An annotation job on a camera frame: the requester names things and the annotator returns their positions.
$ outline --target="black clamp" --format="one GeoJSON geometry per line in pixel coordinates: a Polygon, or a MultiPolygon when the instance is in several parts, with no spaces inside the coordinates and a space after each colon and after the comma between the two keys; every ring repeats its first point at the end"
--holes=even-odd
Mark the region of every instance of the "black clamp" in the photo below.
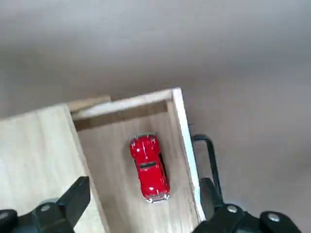
{"type": "Polygon", "coordinates": [[[47,202],[17,216],[0,210],[1,233],[74,233],[73,228],[90,202],[89,178],[78,178],[56,203],[47,202]]]}
{"type": "Polygon", "coordinates": [[[291,219],[282,213],[266,211],[256,218],[239,206],[224,203],[211,139],[198,134],[192,140],[206,143],[213,178],[213,181],[200,178],[201,206],[206,221],[201,222],[193,233],[301,233],[291,219]]]}

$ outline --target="red toy car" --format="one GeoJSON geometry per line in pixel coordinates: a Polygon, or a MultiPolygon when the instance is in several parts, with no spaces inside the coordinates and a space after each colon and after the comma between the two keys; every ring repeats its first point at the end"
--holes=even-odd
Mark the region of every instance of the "red toy car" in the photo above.
{"type": "Polygon", "coordinates": [[[166,175],[159,141],[152,133],[135,136],[130,142],[140,180],[140,188],[148,202],[167,200],[170,183],[166,175]]]}

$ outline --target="car rear window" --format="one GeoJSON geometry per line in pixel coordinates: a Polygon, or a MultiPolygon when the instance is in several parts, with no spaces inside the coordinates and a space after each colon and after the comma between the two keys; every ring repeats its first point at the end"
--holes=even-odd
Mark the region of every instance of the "car rear window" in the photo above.
{"type": "Polygon", "coordinates": [[[149,162],[149,163],[142,163],[139,165],[140,168],[149,168],[149,167],[152,167],[152,166],[155,166],[156,165],[156,162],[149,162]]]}

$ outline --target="white wall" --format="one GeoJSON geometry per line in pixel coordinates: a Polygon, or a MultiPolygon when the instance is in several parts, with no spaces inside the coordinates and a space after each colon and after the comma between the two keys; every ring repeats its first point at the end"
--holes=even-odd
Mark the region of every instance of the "white wall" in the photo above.
{"type": "Polygon", "coordinates": [[[310,15],[307,0],[2,0],[0,116],[180,86],[193,131],[214,140],[225,199],[307,231],[310,15]]]}

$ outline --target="plywood panel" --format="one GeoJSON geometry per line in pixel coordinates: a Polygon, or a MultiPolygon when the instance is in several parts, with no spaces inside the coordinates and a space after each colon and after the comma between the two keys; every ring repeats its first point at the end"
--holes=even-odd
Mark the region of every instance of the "plywood panel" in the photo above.
{"type": "Polygon", "coordinates": [[[86,108],[93,107],[95,105],[110,102],[111,98],[108,95],[98,96],[93,98],[87,98],[83,100],[74,100],[68,103],[68,107],[70,109],[71,114],[76,113],[78,111],[84,110],[86,108]]]}
{"type": "Polygon", "coordinates": [[[113,233],[189,233],[198,224],[187,162],[174,137],[166,103],[145,105],[76,123],[84,154],[113,233]],[[140,191],[130,139],[155,132],[171,183],[168,201],[150,204],[140,191]]]}
{"type": "Polygon", "coordinates": [[[118,111],[136,108],[139,106],[146,106],[147,104],[157,103],[163,100],[171,100],[172,95],[172,89],[168,89],[113,102],[107,101],[107,103],[94,105],[92,107],[73,113],[72,118],[74,120],[81,120],[102,116],[103,114],[115,113],[118,111]]]}
{"type": "MultiPolygon", "coordinates": [[[[0,122],[0,209],[19,215],[40,202],[60,197],[81,175],[88,175],[69,108],[59,105],[0,122]]],[[[77,233],[104,233],[105,218],[91,203],[77,233]]]]}

